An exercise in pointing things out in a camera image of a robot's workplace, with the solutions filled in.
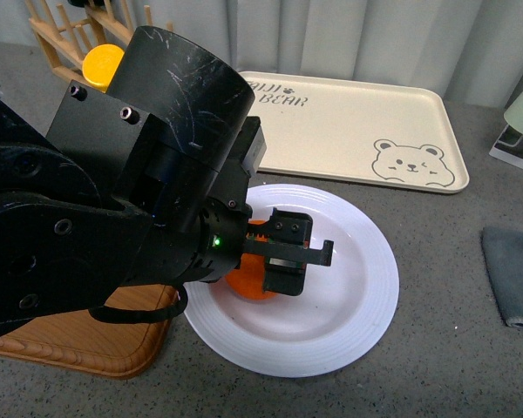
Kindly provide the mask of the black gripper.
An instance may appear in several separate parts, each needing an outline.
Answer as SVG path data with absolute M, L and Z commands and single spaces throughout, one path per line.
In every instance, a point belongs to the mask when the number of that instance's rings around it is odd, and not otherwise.
M 264 257 L 262 290 L 300 295 L 307 265 L 330 266 L 334 242 L 311 249 L 313 219 L 303 212 L 273 208 L 268 220 L 250 221 L 252 207 L 241 209 L 209 198 L 198 219 L 199 230 L 186 242 L 194 244 L 184 282 L 217 281 L 241 263 L 244 253 Z

